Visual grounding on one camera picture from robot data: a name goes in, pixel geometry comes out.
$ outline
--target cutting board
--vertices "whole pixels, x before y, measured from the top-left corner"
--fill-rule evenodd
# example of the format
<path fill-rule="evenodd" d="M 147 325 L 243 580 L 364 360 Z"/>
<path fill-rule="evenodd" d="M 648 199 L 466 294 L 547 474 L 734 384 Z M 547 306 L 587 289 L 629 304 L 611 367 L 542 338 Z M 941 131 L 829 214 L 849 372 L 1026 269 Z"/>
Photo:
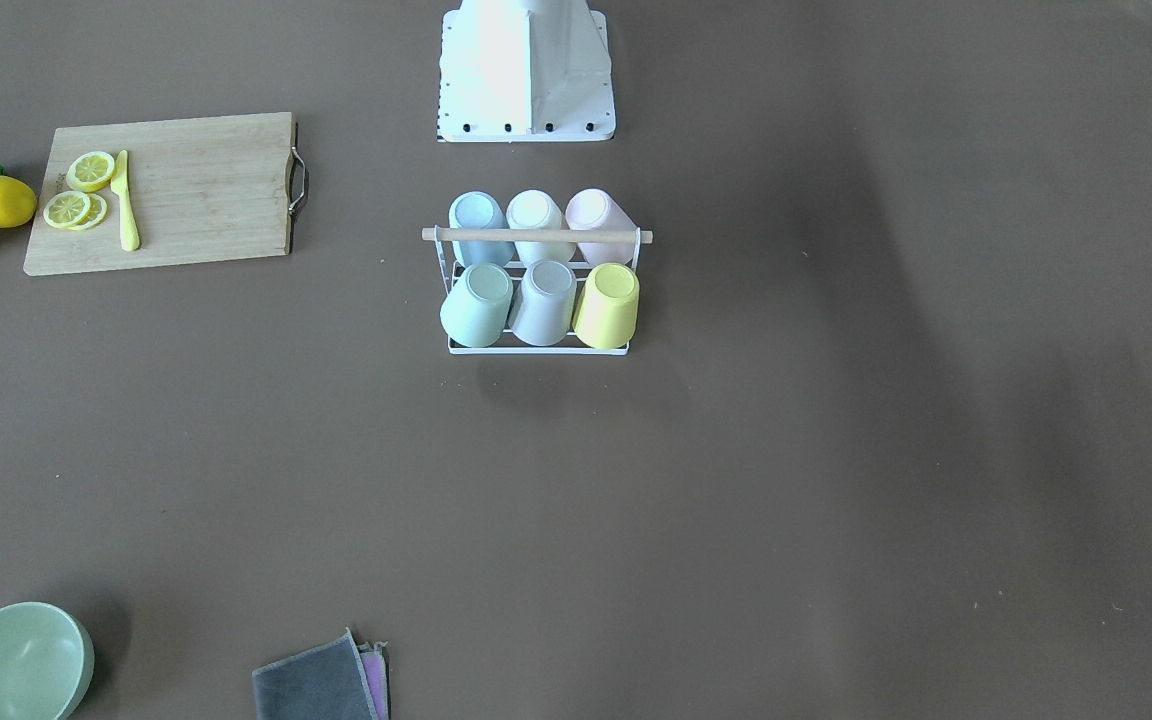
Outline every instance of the cutting board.
<path fill-rule="evenodd" d="M 38 209 L 69 190 L 65 170 L 83 152 L 128 151 L 128 185 L 141 228 L 141 250 L 118 237 L 119 202 L 108 187 L 105 222 L 86 232 L 33 219 L 24 272 L 29 275 L 270 258 L 291 251 L 291 113 L 229 115 L 60 128 Z"/>

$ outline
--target green bowl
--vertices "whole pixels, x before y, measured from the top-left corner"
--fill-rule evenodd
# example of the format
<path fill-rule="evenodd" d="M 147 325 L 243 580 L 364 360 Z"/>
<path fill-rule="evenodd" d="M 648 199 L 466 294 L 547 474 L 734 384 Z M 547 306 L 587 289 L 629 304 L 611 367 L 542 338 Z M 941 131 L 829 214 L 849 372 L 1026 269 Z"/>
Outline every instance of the green bowl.
<path fill-rule="evenodd" d="M 0 609 L 0 717 L 61 720 L 92 679 L 92 642 L 77 620 L 46 602 Z"/>

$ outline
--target cutting board handle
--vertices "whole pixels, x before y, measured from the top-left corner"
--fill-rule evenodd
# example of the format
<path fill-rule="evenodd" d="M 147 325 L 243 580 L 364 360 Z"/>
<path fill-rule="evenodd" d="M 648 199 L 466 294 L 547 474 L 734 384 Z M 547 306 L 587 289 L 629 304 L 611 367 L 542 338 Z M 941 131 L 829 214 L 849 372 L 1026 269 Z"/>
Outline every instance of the cutting board handle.
<path fill-rule="evenodd" d="M 291 179 L 287 184 L 288 188 L 296 184 L 296 168 L 301 168 L 301 194 L 296 196 L 296 199 L 291 200 L 291 205 L 287 206 L 287 214 L 291 218 L 296 218 L 296 214 L 301 212 L 301 209 L 305 206 L 305 200 L 310 197 L 310 169 L 305 167 L 305 159 L 301 158 L 300 151 L 296 146 L 291 146 Z"/>

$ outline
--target yellow knife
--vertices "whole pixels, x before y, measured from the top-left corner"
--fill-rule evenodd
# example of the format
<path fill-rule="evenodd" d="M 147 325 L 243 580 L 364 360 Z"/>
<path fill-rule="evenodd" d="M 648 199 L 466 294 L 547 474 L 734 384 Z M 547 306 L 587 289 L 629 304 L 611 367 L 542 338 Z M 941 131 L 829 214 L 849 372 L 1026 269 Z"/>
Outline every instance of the yellow knife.
<path fill-rule="evenodd" d="M 127 187 L 127 150 L 119 150 L 114 159 L 109 189 L 118 196 L 118 240 L 122 241 L 123 250 L 131 252 L 141 247 L 141 232 L 136 229 L 136 215 L 132 214 L 132 191 Z"/>

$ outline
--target wooden dowel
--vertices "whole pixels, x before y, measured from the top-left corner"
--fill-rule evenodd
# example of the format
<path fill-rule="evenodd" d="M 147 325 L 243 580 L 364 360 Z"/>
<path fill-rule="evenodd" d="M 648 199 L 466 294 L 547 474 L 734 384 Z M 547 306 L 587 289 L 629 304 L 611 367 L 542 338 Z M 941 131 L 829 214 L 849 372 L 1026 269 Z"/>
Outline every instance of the wooden dowel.
<path fill-rule="evenodd" d="M 652 245 L 652 232 L 643 233 L 643 245 Z M 420 240 L 488 242 L 634 242 L 639 232 L 514 232 L 513 229 L 420 228 Z"/>

